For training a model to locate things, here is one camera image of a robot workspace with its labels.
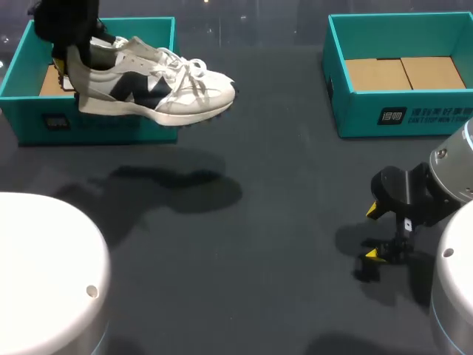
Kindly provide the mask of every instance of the open box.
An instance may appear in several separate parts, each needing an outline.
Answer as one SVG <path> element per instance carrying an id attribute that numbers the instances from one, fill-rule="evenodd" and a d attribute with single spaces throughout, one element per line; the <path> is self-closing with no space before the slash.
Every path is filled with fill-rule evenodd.
<path id="1" fill-rule="evenodd" d="M 153 47 L 176 48 L 174 18 L 104 18 L 110 33 L 140 37 Z M 0 87 L 0 108 L 20 145 L 175 142 L 177 130 L 139 116 L 100 116 L 78 111 L 51 67 L 51 44 L 30 21 Z"/>
<path id="2" fill-rule="evenodd" d="M 473 115 L 471 13 L 331 15 L 322 65 L 341 137 L 449 135 Z"/>

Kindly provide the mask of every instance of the white sneaker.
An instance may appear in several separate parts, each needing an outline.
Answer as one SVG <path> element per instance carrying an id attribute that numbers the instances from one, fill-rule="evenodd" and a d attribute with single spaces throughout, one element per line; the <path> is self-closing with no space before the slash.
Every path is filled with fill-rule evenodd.
<path id="1" fill-rule="evenodd" d="M 102 41 L 98 38 L 92 38 L 90 44 L 93 47 L 102 47 L 102 48 L 115 48 L 115 49 L 122 49 L 125 51 L 130 51 L 133 54 L 137 55 L 138 57 L 148 59 L 150 61 L 156 61 L 159 64 L 169 65 L 171 62 L 175 60 L 180 60 L 180 57 L 168 50 L 167 48 L 153 48 L 146 44 L 145 42 L 141 41 L 138 37 L 133 37 L 129 41 L 123 37 L 115 37 L 115 42 L 110 44 L 106 41 Z M 219 76 L 220 80 L 229 80 L 228 76 L 220 73 L 220 72 L 208 72 L 211 75 Z"/>
<path id="2" fill-rule="evenodd" d="M 157 54 L 146 46 L 136 41 L 120 48 L 93 46 L 91 62 L 96 69 L 82 63 L 77 47 L 69 47 L 67 69 L 79 94 L 79 110 L 142 115 L 163 126 L 186 126 L 232 105 L 236 93 L 231 79 L 208 71 L 201 60 L 187 61 L 167 49 Z M 144 52 L 149 52 L 148 58 L 162 58 L 145 59 Z"/>

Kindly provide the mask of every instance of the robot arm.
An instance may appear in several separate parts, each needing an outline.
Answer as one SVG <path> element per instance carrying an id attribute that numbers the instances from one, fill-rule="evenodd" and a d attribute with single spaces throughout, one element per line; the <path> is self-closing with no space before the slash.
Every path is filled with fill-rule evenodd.
<path id="1" fill-rule="evenodd" d="M 430 154 L 433 179 L 461 204 L 473 200 L 473 119 Z"/>
<path id="2" fill-rule="evenodd" d="M 99 0 L 41 0 L 28 13 L 34 16 L 36 35 L 53 44 L 52 57 L 65 63 L 66 48 L 76 45 L 85 64 L 90 62 L 90 39 L 113 43 L 98 20 Z"/>
<path id="3" fill-rule="evenodd" d="M 419 226 L 433 226 L 473 200 L 473 119 L 430 154 L 428 163 L 405 171 L 388 166 L 371 181 L 375 202 L 367 217 L 396 216 L 395 237 L 366 258 L 398 263 L 414 248 Z"/>

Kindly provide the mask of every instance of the navy n logo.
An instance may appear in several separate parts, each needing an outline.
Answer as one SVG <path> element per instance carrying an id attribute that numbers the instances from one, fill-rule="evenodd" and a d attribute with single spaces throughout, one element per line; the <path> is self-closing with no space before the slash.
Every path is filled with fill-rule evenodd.
<path id="1" fill-rule="evenodd" d="M 156 106 L 171 92 L 164 78 L 161 78 L 152 90 L 148 89 L 148 77 L 137 72 L 126 72 L 116 83 L 110 95 L 117 101 L 126 101 L 133 94 L 135 103 L 155 109 Z"/>

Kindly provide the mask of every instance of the dark floor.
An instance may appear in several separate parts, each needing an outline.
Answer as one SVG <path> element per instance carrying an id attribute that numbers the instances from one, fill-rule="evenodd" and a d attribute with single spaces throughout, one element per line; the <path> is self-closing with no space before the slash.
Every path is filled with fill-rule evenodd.
<path id="1" fill-rule="evenodd" d="M 0 0 L 5 64 L 23 2 Z M 102 0 L 103 16 L 177 16 L 183 55 L 239 84 L 230 114 L 181 131 L 175 146 L 17 149 L 0 121 L 0 189 L 68 201 L 110 244 L 110 355 L 435 353 L 428 304 L 444 223 L 380 283 L 351 273 L 359 243 L 394 228 L 366 221 L 370 178 L 412 168 L 442 138 L 340 139 L 320 50 L 328 13 L 473 1 L 333 2 Z"/>

